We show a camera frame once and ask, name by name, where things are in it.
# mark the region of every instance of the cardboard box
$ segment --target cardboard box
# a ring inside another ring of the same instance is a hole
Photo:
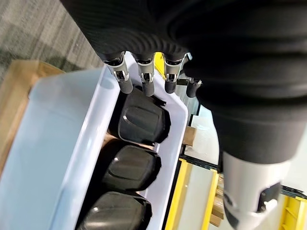
[[[184,133],[182,144],[193,146],[195,135],[196,135],[196,128],[187,126],[186,131]]]
[[[216,227],[219,227],[221,225],[221,221],[222,221],[221,218],[211,214],[211,216],[210,216],[210,223],[211,224],[213,224]]]

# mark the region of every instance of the white storage bin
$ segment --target white storage bin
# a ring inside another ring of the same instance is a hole
[[[130,53],[126,63],[141,85]],[[171,127],[155,145],[162,168],[141,195],[152,203],[147,229],[162,228],[188,110],[155,71],[155,95]],[[32,89],[0,181],[0,229],[73,230],[119,94],[104,67],[41,79]]]

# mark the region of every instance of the yellow metal frame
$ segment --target yellow metal frame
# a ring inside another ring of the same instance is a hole
[[[171,207],[167,217],[165,230],[177,229],[187,191],[185,185],[189,182],[190,178],[192,164],[187,163],[187,161],[183,159],[179,160],[181,161],[181,166],[176,182],[176,187],[174,190]]]
[[[307,200],[286,196],[279,230],[303,230],[307,217]]]
[[[163,54],[160,52],[157,52],[154,56],[154,67],[158,70],[162,78],[165,80],[164,59],[163,59]]]
[[[210,216],[212,213],[213,203],[214,203],[214,198],[215,198],[215,191],[216,191],[217,184],[219,181],[219,174],[217,173],[217,171],[213,169],[211,169],[211,171],[213,172],[212,180],[211,180],[211,187],[209,191],[207,207],[206,207],[205,214],[204,214],[203,221],[202,221],[201,230],[207,230],[209,227]]]

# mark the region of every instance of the black plastic part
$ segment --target black plastic part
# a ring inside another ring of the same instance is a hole
[[[196,97],[196,91],[197,89],[201,86],[201,84],[198,84],[197,81],[193,81],[193,83],[191,83],[190,81],[188,82],[188,85],[187,85],[187,96],[189,98],[193,98],[193,97]]]
[[[142,82],[143,92],[145,96],[151,97],[154,95],[154,82]]]
[[[168,81],[165,81],[165,85],[164,85],[164,89],[167,93],[171,94],[171,93],[174,93],[175,92],[175,89],[176,89],[176,82],[168,82]]]
[[[105,198],[103,204],[98,203],[101,198]],[[95,215],[97,213],[96,210],[92,211],[94,207],[99,207],[98,210],[102,211],[105,209],[106,219],[101,219],[103,216],[100,216],[97,220],[101,222],[107,221],[108,229],[110,230],[130,230],[133,221],[133,229],[146,230],[152,216],[150,202],[135,192],[110,191],[104,188],[96,188],[96,190],[94,190],[92,187],[85,196],[75,229],[79,229],[80,225],[83,225],[90,215]],[[131,215],[129,209],[131,209],[130,211],[139,209],[139,216]]]
[[[264,189],[259,195],[259,202],[257,212],[264,212],[266,210],[265,202],[270,200],[278,200],[278,196],[281,190],[281,184],[276,183],[269,188]]]
[[[137,87],[132,93],[118,96],[109,124],[109,132],[126,141],[153,145],[161,143],[171,126],[165,102],[146,97]]]
[[[133,90],[133,85],[130,78],[128,78],[128,80],[121,80],[118,82],[118,84],[120,87],[120,91],[122,91],[125,94],[129,94]]]
[[[110,189],[142,191],[156,180],[160,168],[156,152],[113,140],[102,148],[92,178]]]
[[[231,227],[236,229],[239,224],[239,220],[229,212],[226,206],[224,206],[224,210],[225,210],[225,215],[227,217],[229,224],[231,225]]]

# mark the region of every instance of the black plastic object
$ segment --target black plastic object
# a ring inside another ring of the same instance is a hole
[[[160,168],[155,151],[115,139],[102,148],[92,181],[110,189],[141,191],[156,179]]]
[[[193,82],[188,81],[187,85],[187,96],[189,98],[196,97],[196,91],[201,86],[198,80],[193,80]]]
[[[109,132],[122,139],[153,145],[161,143],[171,126],[165,102],[146,97],[137,87],[130,94],[120,93],[110,121]]]
[[[145,96],[151,97],[154,95],[154,82],[142,82],[143,92]]]
[[[145,230],[151,204],[136,193],[106,192],[88,210],[78,230]]]
[[[175,81],[165,81],[164,89],[169,94],[175,92],[176,82]]]

